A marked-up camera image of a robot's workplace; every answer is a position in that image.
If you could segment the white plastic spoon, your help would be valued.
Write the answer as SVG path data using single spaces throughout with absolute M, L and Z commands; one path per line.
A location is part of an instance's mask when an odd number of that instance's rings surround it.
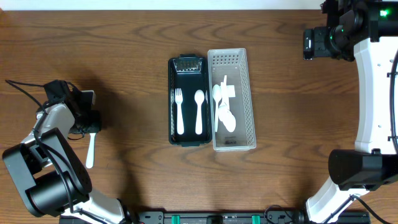
M 197 90 L 195 92 L 194 99 L 195 99 L 195 103 L 197 104 L 197 117 L 196 117 L 196 123 L 195 123 L 195 133 L 197 135 L 200 135 L 203 132 L 201 106 L 205 99 L 204 92 L 202 90 Z
M 225 76 L 224 76 L 224 79 L 223 79 L 223 82 L 221 83 L 221 89 L 222 89 L 223 91 L 227 91 L 227 84 L 226 84 L 227 78 L 228 78 L 228 76 L 225 75 Z
M 218 131 L 218 108 L 219 102 L 222 99 L 221 87 L 217 84 L 213 86 L 213 99 L 215 101 L 215 132 Z
M 219 120 L 224 124 L 228 132 L 232 133 L 236 129 L 236 118 L 228 109 L 228 106 L 222 104 L 218 108 Z
M 229 97 L 228 97 L 228 91 L 223 91 L 221 90 L 221 103 L 220 103 L 220 108 L 226 108 L 230 109 L 229 107 Z

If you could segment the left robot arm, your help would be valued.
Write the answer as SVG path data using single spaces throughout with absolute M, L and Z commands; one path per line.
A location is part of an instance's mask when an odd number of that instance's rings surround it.
M 2 160 L 28 211 L 60 223 L 133 223 L 126 206 L 95 190 L 88 169 L 94 166 L 101 115 L 93 110 L 95 92 L 54 80 L 42 85 L 36 122 Z

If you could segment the white plastic fork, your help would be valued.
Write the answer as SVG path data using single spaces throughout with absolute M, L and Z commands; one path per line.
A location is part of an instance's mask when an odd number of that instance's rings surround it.
M 175 89 L 175 102 L 177 104 L 177 134 L 182 135 L 185 130 L 182 115 L 183 94 L 181 88 Z
M 96 133 L 90 133 L 90 142 L 85 162 L 85 166 L 87 169 L 93 168 L 95 164 L 95 140 Z

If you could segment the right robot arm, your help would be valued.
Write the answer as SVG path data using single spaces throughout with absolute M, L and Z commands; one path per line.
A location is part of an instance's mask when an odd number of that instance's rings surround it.
M 329 176 L 305 204 L 310 223 L 336 223 L 363 195 L 397 181 L 397 2 L 329 0 L 327 21 L 303 33 L 303 57 L 356 62 L 359 124 L 354 149 L 335 149 Z

